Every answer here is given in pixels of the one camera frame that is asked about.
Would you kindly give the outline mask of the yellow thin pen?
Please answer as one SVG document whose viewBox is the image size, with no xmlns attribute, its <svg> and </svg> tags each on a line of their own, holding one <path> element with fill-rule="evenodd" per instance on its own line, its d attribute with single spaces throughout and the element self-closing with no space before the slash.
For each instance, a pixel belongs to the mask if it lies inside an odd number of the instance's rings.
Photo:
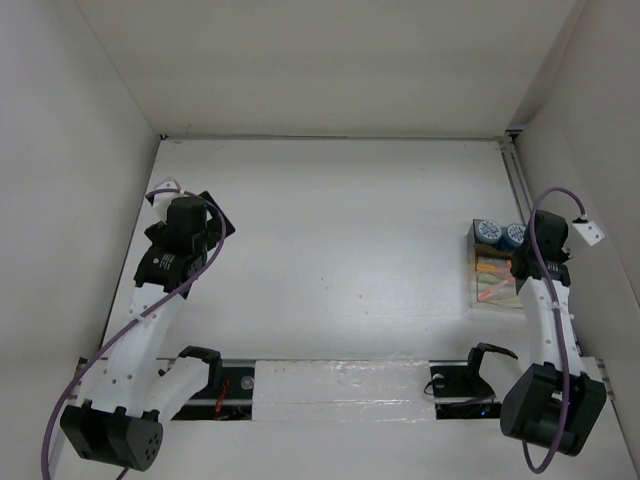
<svg viewBox="0 0 640 480">
<path fill-rule="evenodd" d="M 509 297 L 487 297 L 480 300 L 480 303 L 490 304 L 501 308 L 521 309 L 521 301 L 518 296 Z"/>
</svg>

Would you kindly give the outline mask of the orange cap grey highlighter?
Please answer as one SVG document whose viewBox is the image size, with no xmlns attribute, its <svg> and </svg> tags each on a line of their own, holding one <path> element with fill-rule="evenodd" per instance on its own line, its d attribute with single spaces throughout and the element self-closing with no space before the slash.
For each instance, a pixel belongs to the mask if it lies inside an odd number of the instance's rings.
<svg viewBox="0 0 640 480">
<path fill-rule="evenodd" d="M 511 261 L 509 259 L 492 258 L 492 257 L 478 257 L 477 264 L 491 264 L 499 267 L 510 267 Z"/>
</svg>

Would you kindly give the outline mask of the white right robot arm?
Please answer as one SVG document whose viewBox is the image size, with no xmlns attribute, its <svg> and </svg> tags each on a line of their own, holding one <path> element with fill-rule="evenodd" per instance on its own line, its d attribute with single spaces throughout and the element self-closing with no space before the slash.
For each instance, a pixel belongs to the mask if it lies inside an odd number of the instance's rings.
<svg viewBox="0 0 640 480">
<path fill-rule="evenodd" d="M 603 238 L 585 217 L 567 222 L 538 210 L 511 257 L 511 275 L 528 327 L 530 364 L 500 398 L 500 428 L 525 447 L 575 457 L 600 415 L 606 389 L 587 373 L 573 333 L 566 266 L 570 251 L 565 246 L 571 236 L 588 246 Z"/>
</svg>

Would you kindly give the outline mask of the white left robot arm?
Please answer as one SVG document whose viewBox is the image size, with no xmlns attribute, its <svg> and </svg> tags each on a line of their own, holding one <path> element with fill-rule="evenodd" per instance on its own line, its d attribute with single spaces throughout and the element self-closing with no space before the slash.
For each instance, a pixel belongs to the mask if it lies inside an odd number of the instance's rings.
<svg viewBox="0 0 640 480">
<path fill-rule="evenodd" d="M 187 346 L 166 372 L 156 361 L 193 284 L 235 231 L 207 191 L 166 182 L 146 198 L 158 220 L 144 232 L 150 244 L 133 277 L 125 323 L 72 380 L 77 385 L 97 360 L 106 361 L 84 400 L 59 404 L 54 416 L 80 458 L 140 472 L 154 463 L 166 423 L 194 395 L 225 387 L 216 350 Z"/>
</svg>

